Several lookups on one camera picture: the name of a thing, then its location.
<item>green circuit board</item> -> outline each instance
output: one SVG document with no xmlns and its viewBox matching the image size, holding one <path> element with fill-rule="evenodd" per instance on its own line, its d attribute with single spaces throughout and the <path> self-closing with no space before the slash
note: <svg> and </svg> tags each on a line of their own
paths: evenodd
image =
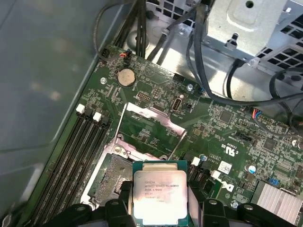
<svg viewBox="0 0 303 227">
<path fill-rule="evenodd" d="M 107 49 L 110 56 L 124 51 L 112 45 Z M 133 86 L 128 88 L 121 87 L 117 81 L 117 73 L 125 68 L 131 69 L 136 78 Z M 250 108 L 216 103 L 197 83 L 135 55 L 127 65 L 123 58 L 107 64 L 98 63 L 79 104 L 111 119 L 104 143 L 115 136 L 123 108 L 128 102 L 141 108 L 153 107 L 167 114 L 174 124 L 186 129 L 187 134 L 179 143 L 180 136 L 159 121 L 125 112 L 119 136 L 137 151 L 156 157 L 169 157 L 177 145 L 173 160 L 191 161 L 193 157 L 207 157 L 204 167 L 220 171 L 220 181 L 226 182 L 215 194 L 215 198 L 225 205 L 230 207 L 235 201 L 249 202 L 260 180 L 275 182 L 276 187 L 303 196 L 302 151 L 293 145 L 294 138 L 277 138 L 261 130 L 253 121 Z M 266 116 L 260 116 L 259 120 L 274 132 L 287 133 L 289 130 L 285 124 Z M 38 183 L 39 188 L 36 187 L 32 195 L 28 211 L 33 209 L 48 177 L 47 169 L 52 169 L 75 122 L 73 115 Z M 91 169 L 98 158 L 96 156 Z M 104 163 L 96 181 L 103 178 L 108 163 L 109 160 Z M 255 174 L 248 173 L 249 166 L 255 166 Z M 212 192 L 203 191 L 208 197 L 213 196 Z M 74 202 L 79 201 L 81 191 L 77 195 Z"/>
</svg>

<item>cable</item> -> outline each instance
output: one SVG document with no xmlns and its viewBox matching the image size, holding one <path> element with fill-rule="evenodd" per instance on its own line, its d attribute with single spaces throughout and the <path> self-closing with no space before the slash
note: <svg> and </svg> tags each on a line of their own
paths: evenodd
<svg viewBox="0 0 303 227">
<path fill-rule="evenodd" d="M 291 115 L 289 117 L 289 125 L 291 127 L 291 129 L 296 133 L 296 134 L 299 134 L 299 135 L 303 135 L 303 130 L 297 130 L 293 124 L 293 119 L 294 119 L 294 112 L 296 111 L 296 109 L 299 109 L 299 106 L 303 104 L 303 99 L 301 99 L 297 105 L 294 106 L 294 109 L 293 111 L 291 112 Z"/>
<path fill-rule="evenodd" d="M 226 93 L 227 93 L 227 97 L 232 99 L 232 91 L 231 91 L 231 83 L 232 83 L 232 77 L 235 73 L 235 71 L 242 67 L 245 64 L 245 61 L 242 61 L 240 59 L 236 59 L 233 64 L 232 64 L 232 69 L 229 72 L 228 76 L 227 76 L 227 80 L 226 80 Z"/>
<path fill-rule="evenodd" d="M 128 13 L 127 18 L 125 19 L 125 22 L 122 28 L 120 29 L 119 34 L 116 37 L 116 40 L 113 43 L 115 46 L 123 48 L 124 43 L 128 37 L 128 34 L 130 33 L 134 25 L 134 21 L 136 20 L 137 13 L 138 13 L 138 1 L 136 1 L 136 3 L 132 6 L 130 12 Z"/>
<path fill-rule="evenodd" d="M 166 29 L 168 31 L 170 31 L 175 26 L 177 26 L 177 25 L 183 23 L 184 21 L 186 21 L 187 19 L 190 19 L 191 17 L 193 17 L 194 14 L 195 14 L 195 12 L 196 12 L 196 8 L 192 8 L 188 13 L 186 13 L 183 16 L 179 17 L 171 25 L 169 25 Z M 147 60 L 152 61 L 155 58 L 155 56 L 157 55 L 157 53 L 159 52 L 159 50 L 161 49 L 161 47 L 165 43 L 166 39 L 167 39 L 167 35 L 162 34 L 161 37 L 160 37 L 160 39 L 159 39 L 159 41 L 158 41 L 158 43 L 156 44 L 155 48 L 152 50 L 152 52 L 148 56 Z"/>
<path fill-rule="evenodd" d="M 94 33 L 93 33 L 93 43 L 94 43 L 94 49 L 96 51 L 96 54 L 99 56 L 100 59 L 104 60 L 104 61 L 112 61 L 115 60 L 117 58 L 119 58 L 120 56 L 115 56 L 112 58 L 106 58 L 104 56 L 102 56 L 102 54 L 99 51 L 98 48 L 98 43 L 97 43 L 97 36 L 98 36 L 98 27 L 99 27 L 99 23 L 100 20 L 104 14 L 104 12 L 114 6 L 118 6 L 118 5 L 125 5 L 125 4 L 129 4 L 129 3 L 133 3 L 134 0 L 121 0 L 119 2 L 113 2 L 113 3 L 107 3 L 98 13 L 97 19 L 96 19 L 96 23 L 95 23 L 95 27 L 94 27 Z"/>
<path fill-rule="evenodd" d="M 282 70 L 282 71 L 279 71 L 278 73 L 276 73 L 270 80 L 269 82 L 269 91 L 270 91 L 270 94 L 273 98 L 280 98 L 280 95 L 278 94 L 278 91 L 276 89 L 276 79 L 283 75 L 283 73 L 286 73 L 286 72 L 300 72 L 300 73 L 303 73 L 303 68 L 288 68 L 288 69 L 285 69 L 285 70 Z M 292 111 L 291 109 L 289 108 L 289 106 L 282 102 L 282 103 L 279 103 L 279 105 L 285 110 L 286 112 L 286 115 L 287 115 L 287 120 L 289 122 L 289 125 L 290 127 L 292 128 L 293 131 L 296 131 L 295 127 L 292 125 L 292 121 L 290 120 L 290 117 L 292 115 Z"/>
<path fill-rule="evenodd" d="M 270 133 L 274 136 L 278 136 L 278 137 L 294 137 L 294 136 L 299 136 L 300 135 L 296 129 L 293 130 L 293 134 L 280 134 L 280 133 L 276 133 L 276 132 L 273 132 L 273 131 L 269 130 L 268 128 L 266 128 L 265 125 L 263 125 L 260 121 L 258 121 L 258 117 L 261 116 L 261 114 L 262 114 L 262 112 L 260 110 L 254 109 L 253 112 L 252 112 L 252 119 L 257 123 L 257 125 L 262 130 L 264 130 L 264 131 L 266 131 L 266 132 L 268 132 L 268 133 Z"/>
<path fill-rule="evenodd" d="M 141 25 L 142 25 L 142 40 L 141 40 L 141 57 L 145 58 L 145 48 L 146 48 L 146 3 L 142 0 L 141 12 Z"/>
<path fill-rule="evenodd" d="M 201 51 L 201 37 L 203 34 L 203 25 L 205 20 L 205 6 L 199 5 L 197 7 L 197 14 L 196 14 L 196 32 L 194 34 L 194 48 L 195 48 L 195 60 L 196 60 L 196 68 L 198 72 L 198 76 L 201 79 L 201 82 L 203 84 L 203 87 L 208 94 L 208 96 L 213 99 L 216 102 L 223 103 L 226 105 L 241 105 L 241 106 L 265 106 L 265 105 L 272 105 L 277 104 L 281 102 L 286 102 L 295 98 L 303 98 L 303 93 L 290 95 L 286 97 L 282 97 L 279 99 L 271 99 L 271 100 L 265 100 L 265 101 L 236 101 L 236 100 L 230 100 L 226 98 L 222 98 L 220 96 L 217 96 L 212 93 L 208 80 L 205 74 L 203 59 L 202 59 L 202 51 Z"/>
<path fill-rule="evenodd" d="M 186 48 L 186 62 L 187 62 L 187 65 L 188 65 L 191 73 L 194 75 L 197 83 L 200 85 L 200 87 L 202 87 L 203 86 L 202 82 L 201 82 L 199 76 L 197 75 L 197 72 L 196 72 L 196 70 L 195 70 L 195 68 L 193 66 L 193 63 L 192 63 L 191 59 L 190 59 L 190 48 L 193 45 L 193 41 L 194 41 L 193 35 L 191 34 L 190 37 L 189 37 L 187 48 Z"/>
</svg>

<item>barcode sticker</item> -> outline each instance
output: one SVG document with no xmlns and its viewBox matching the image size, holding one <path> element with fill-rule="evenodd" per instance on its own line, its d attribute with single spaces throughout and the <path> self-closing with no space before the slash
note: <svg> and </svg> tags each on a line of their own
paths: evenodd
<svg viewBox="0 0 303 227">
<path fill-rule="evenodd" d="M 224 162 L 224 161 L 221 161 L 221 163 L 218 167 L 218 170 L 224 174 L 229 174 L 231 169 L 232 169 L 232 165 L 227 162 Z"/>
</svg>

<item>white slot latch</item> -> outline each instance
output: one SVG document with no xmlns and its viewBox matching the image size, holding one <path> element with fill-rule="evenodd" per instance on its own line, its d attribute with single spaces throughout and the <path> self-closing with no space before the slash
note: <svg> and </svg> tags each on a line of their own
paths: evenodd
<svg viewBox="0 0 303 227">
<path fill-rule="evenodd" d="M 94 116 L 93 116 L 93 119 L 97 122 L 99 122 L 101 120 L 101 116 L 102 114 L 98 113 L 98 112 L 95 112 Z"/>
<path fill-rule="evenodd" d="M 194 157 L 191 164 L 194 165 L 194 166 L 198 166 L 199 163 L 200 163 L 200 159 L 198 157 Z"/>
<path fill-rule="evenodd" d="M 218 179 L 219 178 L 219 176 L 220 176 L 220 172 L 219 171 L 217 171 L 217 170 L 214 170 L 212 173 L 211 173 L 211 177 L 213 177 L 214 179 Z"/>
<path fill-rule="evenodd" d="M 76 108 L 76 111 L 77 111 L 78 113 L 80 113 L 80 114 L 83 114 L 84 111 L 85 111 L 85 106 L 82 105 L 82 104 L 79 104 L 79 105 L 77 106 L 77 108 Z"/>
</svg>

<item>motherboard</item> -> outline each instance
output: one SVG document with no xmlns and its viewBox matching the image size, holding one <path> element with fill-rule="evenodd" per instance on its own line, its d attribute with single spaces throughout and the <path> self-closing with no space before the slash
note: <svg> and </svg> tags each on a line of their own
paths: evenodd
<svg viewBox="0 0 303 227">
<path fill-rule="evenodd" d="M 104 153 L 115 138 L 151 159 L 188 161 L 187 180 L 232 209 L 257 203 L 265 187 L 300 204 L 302 138 L 272 136 L 254 122 L 252 108 L 216 103 L 197 83 L 118 47 L 103 54 L 119 57 L 96 65 L 27 204 L 24 226 L 45 223 L 84 196 L 98 205 L 118 198 L 133 176 L 132 158 L 118 155 L 120 148 Z M 289 131 L 264 115 L 258 120 L 273 132 Z"/>
</svg>

